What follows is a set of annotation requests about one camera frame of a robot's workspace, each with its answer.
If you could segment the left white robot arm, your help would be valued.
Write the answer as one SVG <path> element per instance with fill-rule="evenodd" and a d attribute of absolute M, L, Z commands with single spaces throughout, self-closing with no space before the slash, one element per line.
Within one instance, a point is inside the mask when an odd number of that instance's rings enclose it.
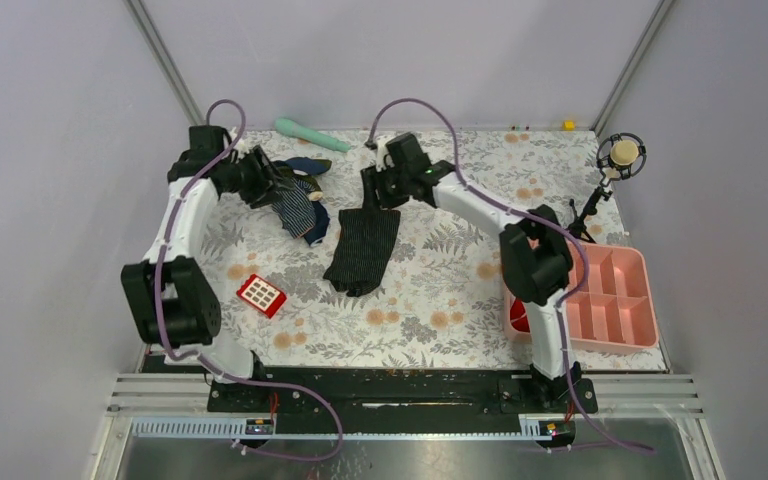
<path fill-rule="evenodd" d="M 196 256 L 222 195 L 257 209 L 280 201 L 284 183 L 261 147 L 239 145 L 241 134 L 199 125 L 188 135 L 188 149 L 167 174 L 168 202 L 156 238 L 141 261 L 122 268 L 121 284 L 144 343 L 234 383 L 232 398 L 256 411 L 269 401 L 271 387 L 256 374 L 258 356 L 223 332 L 220 302 Z"/>

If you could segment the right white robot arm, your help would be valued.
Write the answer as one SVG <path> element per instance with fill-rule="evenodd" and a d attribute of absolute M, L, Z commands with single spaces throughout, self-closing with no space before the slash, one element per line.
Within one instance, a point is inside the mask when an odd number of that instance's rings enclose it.
<path fill-rule="evenodd" d="M 580 375 L 569 354 L 565 303 L 571 296 L 574 261 L 569 234 L 552 208 L 520 211 L 471 185 L 457 164 L 432 162 L 412 133 L 391 139 L 369 137 L 365 146 L 375 163 L 363 172 L 364 188 L 382 207 L 409 200 L 452 213 L 488 235 L 496 236 L 505 288 L 521 301 L 532 341 L 530 369 L 538 379 L 535 402 L 557 412 L 573 398 Z"/>

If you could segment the black striped underwear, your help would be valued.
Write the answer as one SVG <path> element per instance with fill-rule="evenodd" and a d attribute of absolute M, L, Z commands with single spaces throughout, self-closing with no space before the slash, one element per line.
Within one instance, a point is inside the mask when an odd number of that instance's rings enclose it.
<path fill-rule="evenodd" d="M 372 293 L 383 280 L 401 223 L 398 210 L 345 209 L 340 236 L 323 278 L 347 297 Z"/>

